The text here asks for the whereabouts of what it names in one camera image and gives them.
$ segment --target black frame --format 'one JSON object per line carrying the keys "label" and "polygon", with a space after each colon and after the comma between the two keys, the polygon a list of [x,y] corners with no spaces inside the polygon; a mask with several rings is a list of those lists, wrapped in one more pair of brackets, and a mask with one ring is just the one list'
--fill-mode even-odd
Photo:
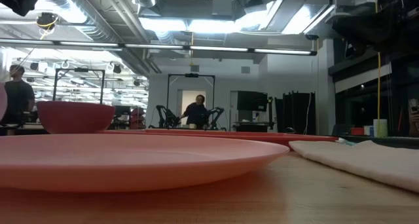
{"label": "black frame", "polygon": [[166,108],[169,108],[169,92],[170,92],[170,77],[172,76],[182,76],[182,77],[190,77],[190,78],[195,78],[195,77],[212,77],[213,79],[213,84],[212,84],[212,108],[214,108],[214,102],[215,102],[215,75],[199,75],[199,74],[194,74],[194,75],[190,75],[190,74],[169,74],[168,75],[168,92],[167,92],[167,96],[166,96]]}
{"label": "black frame", "polygon": [[66,71],[65,73],[68,73],[69,71],[75,71],[75,72],[89,72],[89,71],[98,71],[102,73],[102,81],[100,86],[100,104],[103,103],[103,88],[105,87],[105,70],[102,69],[83,69],[83,68],[73,68],[73,69],[65,69],[65,68],[58,68],[55,69],[55,78],[54,78],[54,93],[52,94],[52,101],[55,101],[56,94],[57,94],[57,83],[58,80],[60,80],[63,76],[65,76],[65,73],[63,76],[58,76],[58,73],[60,71]]}

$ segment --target yellow cable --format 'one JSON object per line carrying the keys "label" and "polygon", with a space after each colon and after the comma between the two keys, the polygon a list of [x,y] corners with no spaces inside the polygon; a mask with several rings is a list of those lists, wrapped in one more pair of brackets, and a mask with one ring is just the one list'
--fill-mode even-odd
{"label": "yellow cable", "polygon": [[48,27],[48,29],[53,25],[53,24],[55,24],[56,22],[57,22],[57,20],[58,20],[58,17],[59,16],[57,16],[57,18],[52,22],[52,23],[50,23],[50,24],[38,24],[37,23],[37,25],[39,26],[39,27]]}
{"label": "yellow cable", "polygon": [[[378,13],[378,0],[375,2],[375,13]],[[377,137],[380,137],[380,102],[381,102],[381,52],[378,52],[378,92],[377,92]]]}
{"label": "yellow cable", "polygon": [[[47,33],[48,33],[48,30],[51,28],[51,26],[52,26],[52,24],[51,25],[49,25],[48,26],[48,29],[44,32],[44,34],[41,36],[41,38],[39,39],[39,40],[42,40],[42,39],[44,39],[45,37],[46,37],[46,35],[47,35]],[[29,54],[24,58],[24,61],[25,61],[25,59],[27,59],[28,57],[29,57],[29,55],[32,53],[32,51],[31,52],[29,52]],[[17,71],[19,71],[19,68],[17,67],[13,72],[9,72],[9,76],[11,76],[11,75],[14,75]]]}

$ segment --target person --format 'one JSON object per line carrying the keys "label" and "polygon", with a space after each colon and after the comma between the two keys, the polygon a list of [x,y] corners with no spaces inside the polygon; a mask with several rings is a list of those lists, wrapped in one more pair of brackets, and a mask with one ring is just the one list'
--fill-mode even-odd
{"label": "person", "polygon": [[207,112],[204,106],[205,97],[203,95],[197,95],[195,103],[191,103],[182,114],[181,119],[188,117],[186,122],[187,125],[195,124],[196,129],[203,129],[206,125],[206,119],[202,114]]}
{"label": "person", "polygon": [[12,81],[5,83],[7,93],[7,109],[2,123],[21,123],[22,114],[32,111],[35,106],[35,95],[32,86],[22,80],[25,69],[20,65],[10,67]]}
{"label": "person", "polygon": [[419,111],[415,111],[410,114],[409,122],[409,136],[419,137],[419,130],[418,127],[416,127],[416,125],[419,124]]}

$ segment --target desk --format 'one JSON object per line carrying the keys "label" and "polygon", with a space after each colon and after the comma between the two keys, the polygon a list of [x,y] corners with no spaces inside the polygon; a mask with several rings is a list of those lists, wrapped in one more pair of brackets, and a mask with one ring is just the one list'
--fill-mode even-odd
{"label": "desk", "polygon": [[169,191],[67,194],[0,189],[7,224],[417,223],[419,195],[295,153],[241,177]]}
{"label": "desk", "polygon": [[0,130],[4,131],[4,135],[7,136],[48,134],[39,123],[25,123],[21,128],[16,128],[16,126],[17,124],[8,124],[7,126],[0,126]]}

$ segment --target pink plate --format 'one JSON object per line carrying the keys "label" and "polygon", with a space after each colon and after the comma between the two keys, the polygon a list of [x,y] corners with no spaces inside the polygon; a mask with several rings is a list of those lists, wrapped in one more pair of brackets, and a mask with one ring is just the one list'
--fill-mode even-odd
{"label": "pink plate", "polygon": [[0,83],[0,121],[6,113],[7,108],[7,93],[5,84]]}
{"label": "pink plate", "polygon": [[0,187],[65,192],[172,189],[239,176],[286,154],[260,141],[56,134],[0,137]]}

